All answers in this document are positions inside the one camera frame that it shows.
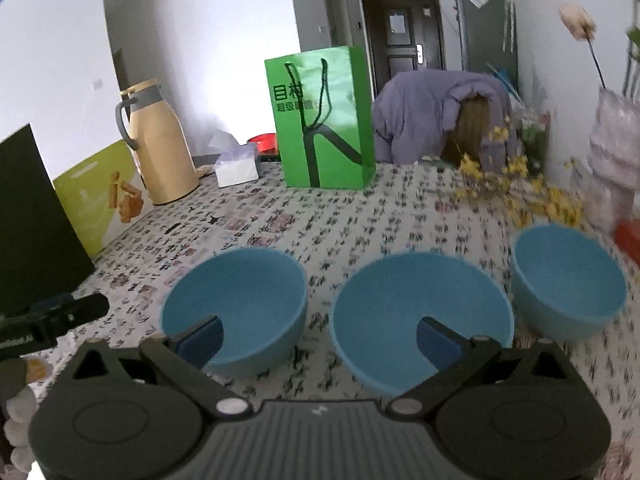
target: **silver screw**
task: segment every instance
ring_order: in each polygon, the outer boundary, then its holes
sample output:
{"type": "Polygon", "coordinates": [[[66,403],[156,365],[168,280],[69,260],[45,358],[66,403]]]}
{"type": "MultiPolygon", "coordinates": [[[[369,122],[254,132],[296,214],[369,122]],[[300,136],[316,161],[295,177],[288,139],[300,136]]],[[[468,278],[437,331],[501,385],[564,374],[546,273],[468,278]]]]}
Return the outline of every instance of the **silver screw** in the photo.
{"type": "Polygon", "coordinates": [[[391,409],[398,415],[415,415],[422,411],[422,403],[419,400],[405,397],[394,400],[391,403],[391,409]]]}
{"type": "Polygon", "coordinates": [[[216,409],[223,415],[240,415],[249,407],[249,403],[244,399],[237,397],[229,397],[228,399],[219,400],[216,403],[216,409]]]}

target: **flower stem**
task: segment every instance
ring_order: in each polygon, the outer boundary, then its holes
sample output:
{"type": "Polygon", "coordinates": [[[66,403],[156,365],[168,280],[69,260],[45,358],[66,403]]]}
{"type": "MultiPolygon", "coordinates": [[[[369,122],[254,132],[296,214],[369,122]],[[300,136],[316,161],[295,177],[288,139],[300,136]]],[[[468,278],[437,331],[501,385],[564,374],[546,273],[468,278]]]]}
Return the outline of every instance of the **flower stem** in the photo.
{"type": "Polygon", "coordinates": [[[591,49],[591,55],[593,56],[593,60],[596,63],[596,68],[598,69],[598,75],[600,76],[600,82],[602,83],[602,87],[606,90],[607,86],[604,84],[604,78],[602,77],[602,70],[600,70],[600,65],[598,63],[598,60],[596,59],[596,54],[593,51],[593,43],[591,43],[591,40],[587,39],[587,42],[589,43],[589,48],[591,49]]]}

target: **green paper bag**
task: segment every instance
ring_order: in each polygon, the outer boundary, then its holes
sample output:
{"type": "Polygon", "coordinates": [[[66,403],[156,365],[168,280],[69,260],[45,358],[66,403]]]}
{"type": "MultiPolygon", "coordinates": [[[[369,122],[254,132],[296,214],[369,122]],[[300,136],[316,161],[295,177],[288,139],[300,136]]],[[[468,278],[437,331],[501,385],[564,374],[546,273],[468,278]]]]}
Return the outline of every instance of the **green paper bag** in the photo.
{"type": "Polygon", "coordinates": [[[366,187],[376,155],[364,52],[340,46],[264,63],[287,185],[366,187]]]}

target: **black rope handle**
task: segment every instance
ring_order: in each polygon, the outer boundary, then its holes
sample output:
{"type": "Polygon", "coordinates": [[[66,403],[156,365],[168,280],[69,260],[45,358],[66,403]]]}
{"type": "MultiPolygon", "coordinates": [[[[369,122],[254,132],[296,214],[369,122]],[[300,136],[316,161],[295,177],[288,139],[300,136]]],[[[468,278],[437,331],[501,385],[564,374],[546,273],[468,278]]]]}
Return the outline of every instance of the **black rope handle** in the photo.
{"type": "Polygon", "coordinates": [[[324,94],[326,92],[326,100],[329,105],[329,113],[327,117],[331,113],[333,105],[331,104],[331,96],[329,95],[329,64],[327,60],[323,57],[321,59],[322,62],[322,76],[321,76],[321,87],[320,87],[320,101],[318,105],[318,114],[314,122],[311,126],[306,126],[306,118],[305,118],[305,107],[303,103],[303,89],[302,82],[300,81],[300,76],[298,75],[298,79],[294,76],[293,71],[298,71],[296,67],[292,63],[285,63],[284,67],[287,69],[287,73],[289,73],[289,78],[291,79],[291,84],[293,87],[293,91],[296,94],[296,98],[298,100],[298,111],[300,112],[300,124],[302,125],[302,132],[306,134],[307,132],[316,129],[320,123],[320,117],[322,116],[322,101],[324,100],[324,94]]]}

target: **bowl rim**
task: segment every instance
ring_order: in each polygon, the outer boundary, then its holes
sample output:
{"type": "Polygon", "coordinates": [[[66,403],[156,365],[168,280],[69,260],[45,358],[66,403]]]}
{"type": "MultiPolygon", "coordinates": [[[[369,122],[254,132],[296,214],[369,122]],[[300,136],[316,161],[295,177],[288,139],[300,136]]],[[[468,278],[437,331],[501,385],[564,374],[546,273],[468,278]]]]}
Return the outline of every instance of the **bowl rim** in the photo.
{"type": "Polygon", "coordinates": [[[334,343],[334,348],[336,349],[336,352],[337,352],[338,356],[340,357],[340,359],[342,359],[342,362],[347,365],[347,368],[353,373],[353,375],[355,375],[357,377],[357,379],[361,383],[363,383],[365,386],[369,386],[370,388],[375,390],[376,393],[379,393],[379,394],[381,394],[383,396],[400,396],[400,395],[404,394],[405,391],[399,390],[398,388],[395,388],[394,386],[390,386],[389,384],[382,383],[381,381],[371,377],[369,374],[364,373],[361,370],[360,367],[356,366],[353,363],[353,361],[347,357],[347,355],[345,354],[344,350],[342,349],[342,346],[340,345],[340,343],[338,341],[337,336],[335,335],[335,324],[334,324],[335,307],[336,307],[336,305],[338,303],[338,300],[340,299],[340,296],[342,295],[342,292],[346,288],[347,284],[351,280],[353,280],[359,273],[361,273],[364,269],[367,269],[368,267],[374,266],[375,264],[378,264],[378,263],[380,263],[382,261],[385,261],[385,260],[388,260],[390,258],[402,258],[402,257],[410,256],[410,255],[413,255],[413,254],[428,254],[428,255],[433,255],[433,256],[440,256],[440,257],[443,257],[443,258],[449,258],[451,260],[455,260],[457,262],[460,262],[460,263],[466,265],[470,269],[472,269],[472,270],[474,270],[476,272],[479,272],[484,277],[486,277],[490,281],[490,283],[500,292],[500,295],[504,299],[504,303],[507,306],[507,313],[508,313],[508,317],[509,317],[509,341],[508,341],[508,343],[506,345],[503,345],[503,347],[504,348],[511,348],[511,345],[513,344],[513,338],[515,336],[515,318],[514,318],[514,315],[513,315],[513,305],[511,304],[511,301],[509,300],[509,297],[505,293],[504,288],[499,286],[499,284],[494,280],[494,278],[491,276],[491,274],[489,274],[486,270],[482,269],[481,267],[479,267],[479,266],[477,266],[475,264],[472,264],[472,263],[466,261],[462,256],[450,256],[450,254],[443,254],[443,253],[440,253],[440,252],[438,252],[436,250],[430,250],[430,251],[403,251],[401,253],[385,255],[382,258],[379,258],[379,259],[371,262],[370,264],[367,264],[366,266],[360,268],[359,270],[357,270],[357,272],[354,272],[350,277],[348,277],[348,279],[342,284],[342,287],[340,288],[340,293],[338,293],[338,295],[334,298],[334,301],[333,301],[332,306],[331,306],[331,310],[329,312],[329,332],[331,334],[331,339],[332,339],[332,341],[334,343]]]}
{"type": "Polygon", "coordinates": [[[564,227],[564,226],[561,226],[561,225],[558,225],[558,224],[555,224],[555,223],[533,225],[533,226],[530,226],[530,227],[524,229],[518,235],[517,240],[513,244],[513,250],[511,251],[511,266],[513,267],[514,272],[516,272],[518,277],[523,281],[524,285],[527,287],[527,290],[529,290],[540,303],[544,304],[547,308],[551,309],[556,314],[560,314],[561,316],[565,316],[566,318],[574,319],[576,321],[580,321],[580,322],[584,322],[584,323],[588,323],[588,324],[599,324],[599,323],[603,322],[604,320],[611,319],[612,317],[614,317],[617,314],[619,314],[619,312],[626,305],[627,290],[626,290],[626,278],[625,278],[624,272],[622,272],[622,269],[620,268],[618,263],[615,261],[615,259],[613,259],[610,256],[610,254],[607,254],[607,251],[604,250],[604,247],[602,245],[600,245],[596,240],[593,240],[592,238],[589,238],[589,237],[583,235],[580,231],[578,231],[576,229],[564,227]],[[560,309],[556,305],[555,301],[546,300],[546,299],[543,300],[542,299],[542,296],[540,296],[540,294],[538,293],[538,289],[531,284],[531,282],[525,276],[524,271],[520,268],[520,265],[518,264],[517,253],[518,253],[518,243],[520,243],[520,241],[522,240],[523,236],[529,235],[533,231],[546,230],[546,229],[549,229],[549,228],[563,230],[563,231],[567,231],[567,232],[575,232],[576,234],[578,234],[582,238],[584,238],[584,240],[586,240],[587,242],[589,242],[591,244],[594,244],[602,252],[602,254],[604,254],[617,267],[618,272],[619,272],[619,276],[622,278],[622,283],[623,283],[624,289],[625,289],[625,297],[624,297],[624,299],[622,301],[622,304],[620,304],[619,306],[617,306],[615,309],[613,309],[612,311],[610,311],[607,314],[602,314],[601,316],[594,316],[594,315],[587,315],[587,314],[580,314],[580,313],[569,313],[569,312],[566,312],[566,311],[560,309]]]}
{"type": "Polygon", "coordinates": [[[304,315],[304,313],[306,312],[307,307],[308,307],[308,294],[309,294],[309,291],[308,291],[308,283],[306,282],[307,281],[306,280],[306,272],[305,272],[305,268],[302,266],[302,264],[300,264],[300,262],[297,259],[295,259],[291,254],[286,253],[285,251],[279,251],[277,249],[273,249],[273,248],[270,248],[270,247],[238,247],[238,248],[227,249],[225,251],[220,252],[219,254],[216,254],[216,255],[214,255],[214,256],[212,256],[210,258],[207,258],[203,262],[200,262],[195,267],[193,267],[193,269],[191,269],[183,277],[181,277],[180,280],[178,280],[178,282],[172,287],[171,291],[167,295],[166,300],[164,300],[164,304],[162,305],[162,309],[160,310],[160,320],[159,320],[160,330],[162,330],[162,326],[163,326],[163,322],[164,322],[164,307],[166,306],[166,302],[169,301],[169,298],[174,293],[176,288],[178,288],[178,285],[180,285],[182,280],[184,280],[189,274],[191,274],[192,271],[196,270],[200,266],[203,266],[203,265],[209,263],[211,260],[214,260],[216,258],[220,258],[220,257],[225,256],[225,255],[230,255],[230,254],[233,254],[233,253],[237,253],[237,252],[245,252],[245,253],[248,253],[248,252],[261,252],[261,253],[271,253],[271,254],[279,254],[280,256],[286,256],[286,259],[289,260],[290,262],[294,263],[295,266],[298,268],[298,270],[300,270],[301,277],[302,277],[302,282],[303,282],[303,294],[302,294],[303,299],[302,299],[302,302],[300,303],[300,306],[297,307],[297,309],[295,311],[295,315],[292,316],[292,319],[274,337],[272,337],[266,343],[263,343],[262,345],[260,345],[256,349],[251,350],[250,352],[247,352],[245,354],[241,354],[239,356],[227,357],[227,358],[224,358],[224,359],[216,359],[216,357],[213,356],[207,362],[207,365],[211,365],[211,366],[214,366],[214,367],[215,366],[222,366],[222,365],[229,365],[229,364],[237,364],[237,363],[240,363],[240,362],[245,361],[247,359],[251,359],[253,357],[256,357],[256,356],[260,355],[265,350],[269,349],[270,347],[274,346],[278,341],[280,341],[282,339],[282,337],[289,330],[291,330],[294,327],[294,325],[298,322],[298,319],[300,318],[300,316],[304,315]]]}

